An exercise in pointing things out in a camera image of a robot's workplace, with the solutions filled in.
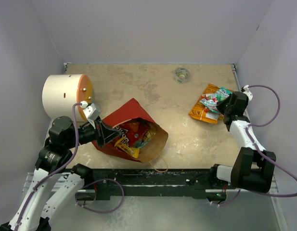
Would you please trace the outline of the red paper bag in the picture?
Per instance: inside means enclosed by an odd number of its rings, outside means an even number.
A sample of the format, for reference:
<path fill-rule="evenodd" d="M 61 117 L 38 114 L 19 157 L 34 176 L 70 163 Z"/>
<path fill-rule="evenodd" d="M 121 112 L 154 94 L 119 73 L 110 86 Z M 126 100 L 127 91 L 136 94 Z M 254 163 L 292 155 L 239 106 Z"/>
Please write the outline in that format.
<path fill-rule="evenodd" d="M 168 171 L 167 162 L 164 169 L 157 169 L 153 164 L 156 159 L 165 160 L 161 152 L 168 140 L 168 133 L 150 117 L 136 99 L 127 101 L 104 118 L 103 122 L 122 134 L 103 147 L 93 141 L 92 144 L 97 150 L 122 159 L 148 163 L 160 173 Z"/>

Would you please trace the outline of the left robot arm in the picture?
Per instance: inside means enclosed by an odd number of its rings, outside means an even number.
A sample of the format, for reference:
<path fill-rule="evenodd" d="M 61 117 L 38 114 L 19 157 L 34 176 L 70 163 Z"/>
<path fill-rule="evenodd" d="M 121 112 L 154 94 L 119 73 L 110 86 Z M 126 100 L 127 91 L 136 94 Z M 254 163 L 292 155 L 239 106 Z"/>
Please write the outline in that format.
<path fill-rule="evenodd" d="M 56 118 L 49 137 L 39 152 L 33 179 L 23 202 L 11 221 L 0 226 L 1 231 L 49 231 L 56 215 L 81 188 L 93 184 L 93 171 L 82 164 L 72 167 L 62 186 L 52 192 L 63 176 L 66 166 L 77 153 L 78 146 L 96 141 L 103 146 L 121 135 L 121 131 L 106 125 L 100 118 L 79 128 L 67 116 Z"/>

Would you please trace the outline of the dark red snack pack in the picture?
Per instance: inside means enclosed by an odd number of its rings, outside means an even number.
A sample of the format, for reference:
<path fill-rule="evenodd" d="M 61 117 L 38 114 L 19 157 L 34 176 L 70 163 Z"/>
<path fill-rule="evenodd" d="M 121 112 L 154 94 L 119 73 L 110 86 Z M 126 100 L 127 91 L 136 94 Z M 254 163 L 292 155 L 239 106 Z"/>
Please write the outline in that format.
<path fill-rule="evenodd" d="M 129 147 L 140 148 L 146 133 L 150 130 L 150 126 L 146 122 L 128 121 L 115 127 L 122 132 L 120 137 L 114 139 L 114 144 L 124 137 Z"/>

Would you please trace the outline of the orange kettle chips bag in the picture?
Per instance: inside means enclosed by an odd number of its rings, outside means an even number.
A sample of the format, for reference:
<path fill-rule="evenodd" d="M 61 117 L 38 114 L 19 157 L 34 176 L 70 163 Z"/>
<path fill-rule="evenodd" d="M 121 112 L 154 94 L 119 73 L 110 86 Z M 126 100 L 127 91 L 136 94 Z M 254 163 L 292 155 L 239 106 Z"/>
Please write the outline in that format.
<path fill-rule="evenodd" d="M 219 87 L 209 83 L 202 94 L 215 93 L 218 89 Z M 223 114 L 221 112 L 217 114 L 205 108 L 205 106 L 200 103 L 200 100 L 203 98 L 202 94 L 196 102 L 196 104 L 191 109 L 191 111 L 189 112 L 189 116 L 195 120 L 207 122 L 210 124 L 217 124 L 218 120 L 223 119 Z"/>

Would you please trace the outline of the teal snack pack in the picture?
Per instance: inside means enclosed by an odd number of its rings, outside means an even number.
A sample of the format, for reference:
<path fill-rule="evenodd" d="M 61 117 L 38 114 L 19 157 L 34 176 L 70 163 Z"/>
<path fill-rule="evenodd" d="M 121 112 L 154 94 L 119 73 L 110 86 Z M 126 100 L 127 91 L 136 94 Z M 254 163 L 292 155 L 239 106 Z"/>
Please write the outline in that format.
<path fill-rule="evenodd" d="M 220 112 L 217 109 L 217 103 L 224 101 L 227 97 L 232 94 L 232 91 L 221 87 L 215 93 L 206 93 L 202 94 L 202 99 L 200 103 L 205 106 L 205 108 L 209 109 L 210 111 L 219 114 Z"/>

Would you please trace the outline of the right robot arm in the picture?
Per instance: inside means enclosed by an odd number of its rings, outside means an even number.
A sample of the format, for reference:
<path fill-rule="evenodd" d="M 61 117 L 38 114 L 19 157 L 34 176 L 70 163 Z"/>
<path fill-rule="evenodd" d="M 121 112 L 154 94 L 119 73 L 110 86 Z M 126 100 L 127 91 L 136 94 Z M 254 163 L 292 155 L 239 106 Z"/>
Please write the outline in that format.
<path fill-rule="evenodd" d="M 267 193 L 271 187 L 274 165 L 264 157 L 275 161 L 276 156 L 256 138 L 248 136 L 254 134 L 250 120 L 244 115 L 248 102 L 248 95 L 235 91 L 217 103 L 217 109 L 223 114 L 223 123 L 235 138 L 240 151 L 232 167 L 218 164 L 211 167 L 208 183 L 213 188 L 220 188 L 227 182 L 235 188 Z"/>

